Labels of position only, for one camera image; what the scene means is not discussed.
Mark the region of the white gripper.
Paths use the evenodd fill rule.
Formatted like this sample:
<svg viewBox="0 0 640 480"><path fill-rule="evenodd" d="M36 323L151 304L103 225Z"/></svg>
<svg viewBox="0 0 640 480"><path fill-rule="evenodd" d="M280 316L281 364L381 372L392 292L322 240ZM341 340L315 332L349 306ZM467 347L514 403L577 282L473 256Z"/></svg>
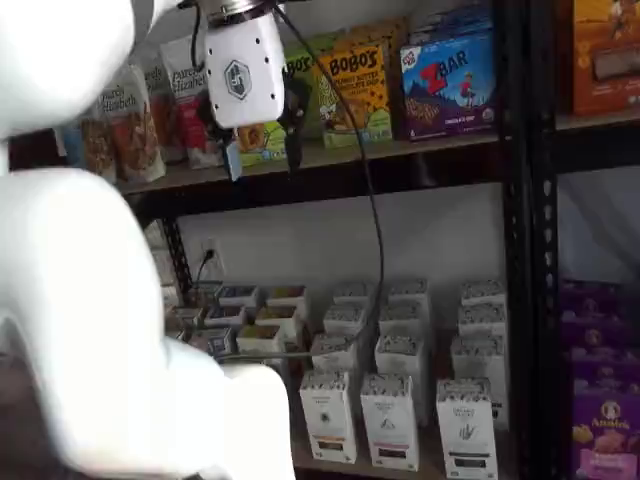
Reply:
<svg viewBox="0 0 640 480"><path fill-rule="evenodd" d="M204 49L209 96L197 97L197 115L230 180L242 175L242 162L234 130L226 128L276 119L285 134L288 171L297 171L302 161L307 84L298 78L283 80L284 50L273 14L209 28Z"/></svg>

